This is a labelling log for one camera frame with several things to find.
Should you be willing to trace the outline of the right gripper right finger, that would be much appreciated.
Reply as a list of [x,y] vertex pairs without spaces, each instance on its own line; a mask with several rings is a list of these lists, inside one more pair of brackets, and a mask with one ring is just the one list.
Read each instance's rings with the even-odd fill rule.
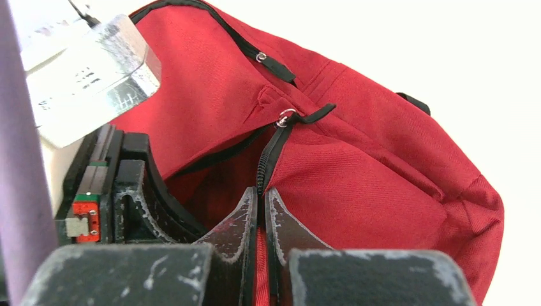
[[273,305],[475,305],[462,270],[442,252],[333,249],[276,189],[264,209]]

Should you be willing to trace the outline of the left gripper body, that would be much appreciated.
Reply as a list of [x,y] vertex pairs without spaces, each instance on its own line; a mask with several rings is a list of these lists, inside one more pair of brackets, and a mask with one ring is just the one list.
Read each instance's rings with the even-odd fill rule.
[[59,243],[108,244],[113,239],[112,189],[124,133],[105,124],[84,137],[63,182],[55,215]]

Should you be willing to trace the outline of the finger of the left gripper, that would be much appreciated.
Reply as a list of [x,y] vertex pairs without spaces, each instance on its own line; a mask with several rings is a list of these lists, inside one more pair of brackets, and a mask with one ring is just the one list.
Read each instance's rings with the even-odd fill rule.
[[114,242],[118,244],[176,243],[158,217],[159,203],[142,160],[122,160],[113,186]]
[[144,162],[141,186],[143,195],[150,198],[140,203],[146,209],[143,220],[156,237],[163,241],[196,241],[207,234],[206,227],[169,193],[153,158],[147,134],[124,134],[121,157],[123,161]]

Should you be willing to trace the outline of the red backpack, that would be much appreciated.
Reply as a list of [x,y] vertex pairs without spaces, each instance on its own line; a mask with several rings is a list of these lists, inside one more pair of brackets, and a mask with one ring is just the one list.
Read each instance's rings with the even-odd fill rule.
[[256,183],[287,109],[300,115],[268,183],[337,249],[437,249],[487,294],[504,229],[502,200],[428,114],[368,77],[220,12],[157,1],[133,14],[161,61],[156,94],[114,124],[149,136],[170,194],[206,228]]

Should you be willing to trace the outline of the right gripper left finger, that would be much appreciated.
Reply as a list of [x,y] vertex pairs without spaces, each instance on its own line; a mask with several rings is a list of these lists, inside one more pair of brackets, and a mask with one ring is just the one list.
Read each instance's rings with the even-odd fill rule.
[[257,191],[193,244],[65,245],[23,305],[252,305]]

